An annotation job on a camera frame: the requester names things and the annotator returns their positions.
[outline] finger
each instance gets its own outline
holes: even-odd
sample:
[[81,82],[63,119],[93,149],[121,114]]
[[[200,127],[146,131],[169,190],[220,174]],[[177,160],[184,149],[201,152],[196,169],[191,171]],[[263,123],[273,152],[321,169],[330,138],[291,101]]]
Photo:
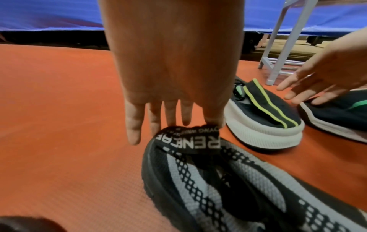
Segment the finger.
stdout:
[[325,63],[330,56],[332,55],[331,52],[328,50],[323,50],[322,52],[319,52],[315,54],[313,57],[311,57],[309,60],[307,60],[302,67],[297,69],[292,75],[287,77],[284,81],[282,81],[276,90],[282,91],[286,88],[290,87],[292,84],[306,78],[308,75],[315,72],[315,70]]
[[167,126],[176,125],[176,106],[177,106],[177,100],[164,102]]
[[300,104],[301,102],[309,99],[310,97],[315,96],[321,91],[329,88],[331,84],[326,83],[324,81],[316,82],[314,85],[310,86],[307,90],[301,92],[297,96],[295,96],[292,100],[293,104]]
[[311,104],[312,105],[320,105],[323,103],[326,103],[336,97],[339,97],[340,95],[343,95],[344,93],[348,92],[349,89],[341,88],[338,86],[333,86],[330,89],[328,89],[323,95],[320,97],[315,98]]
[[307,77],[301,83],[293,87],[285,96],[284,99],[290,100],[297,96],[298,94],[302,93],[303,91],[307,90],[309,87],[314,85],[315,83],[319,82],[320,80],[317,78],[316,74]]
[[162,102],[151,102],[148,104],[148,115],[150,122],[150,131],[152,136],[161,130],[161,107]]
[[192,101],[181,100],[181,116],[184,126],[188,126],[191,123],[193,106],[194,103]]
[[207,124],[224,127],[224,107],[215,109],[203,107],[203,114]]
[[131,145],[140,143],[141,125],[144,120],[145,104],[133,104],[125,100],[125,123],[127,139]]

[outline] white midsole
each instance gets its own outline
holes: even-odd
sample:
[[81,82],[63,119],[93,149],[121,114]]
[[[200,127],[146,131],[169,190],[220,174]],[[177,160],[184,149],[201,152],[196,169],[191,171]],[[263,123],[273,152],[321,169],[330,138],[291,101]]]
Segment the white midsole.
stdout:
[[321,119],[316,118],[310,108],[306,106],[303,102],[299,104],[300,107],[306,112],[308,119],[310,120],[310,123],[314,125],[315,127],[318,127],[322,130],[328,131],[330,133],[343,136],[345,138],[349,138],[352,140],[357,140],[360,142],[367,143],[367,132],[359,131],[359,130],[353,130],[346,127],[342,127],[339,125],[335,125],[326,121],[323,121]]
[[298,145],[305,127],[303,121],[299,126],[288,129],[262,125],[245,115],[232,100],[224,108],[224,117],[237,138],[248,145],[264,149],[283,149]]

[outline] hand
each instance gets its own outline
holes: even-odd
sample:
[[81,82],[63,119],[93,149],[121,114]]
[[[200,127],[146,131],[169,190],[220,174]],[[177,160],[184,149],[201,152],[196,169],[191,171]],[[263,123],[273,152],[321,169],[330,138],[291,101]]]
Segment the hand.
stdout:
[[350,33],[331,42],[322,52],[306,61],[294,74],[285,79],[281,91],[299,82],[286,95],[299,104],[324,91],[311,103],[328,102],[351,89],[367,83],[367,28]]
[[145,105],[152,135],[184,125],[193,103],[206,123],[223,124],[243,40],[243,1],[100,0],[106,36],[125,97],[130,144],[140,142]]

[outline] blue padding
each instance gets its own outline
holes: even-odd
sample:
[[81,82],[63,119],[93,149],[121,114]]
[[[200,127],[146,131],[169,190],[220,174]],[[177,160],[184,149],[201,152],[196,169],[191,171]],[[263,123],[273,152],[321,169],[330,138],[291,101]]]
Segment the blue padding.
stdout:
[[[271,33],[284,0],[246,0],[245,31]],[[289,34],[302,8],[288,11],[279,31]],[[367,4],[316,7],[303,29],[341,35],[367,26]],[[0,0],[0,31],[103,30],[97,0]]]

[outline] orange floor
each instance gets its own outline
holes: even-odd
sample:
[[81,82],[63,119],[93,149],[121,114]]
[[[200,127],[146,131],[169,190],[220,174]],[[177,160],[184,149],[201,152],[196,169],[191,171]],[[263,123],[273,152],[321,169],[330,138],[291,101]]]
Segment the orange floor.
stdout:
[[[257,65],[240,61],[237,74],[263,82]],[[221,136],[243,147],[227,128]],[[0,215],[45,216],[69,232],[176,231],[143,191],[149,139],[144,123],[142,143],[127,143],[110,52],[0,45]],[[296,148],[251,152],[367,210],[366,148],[306,127]]]

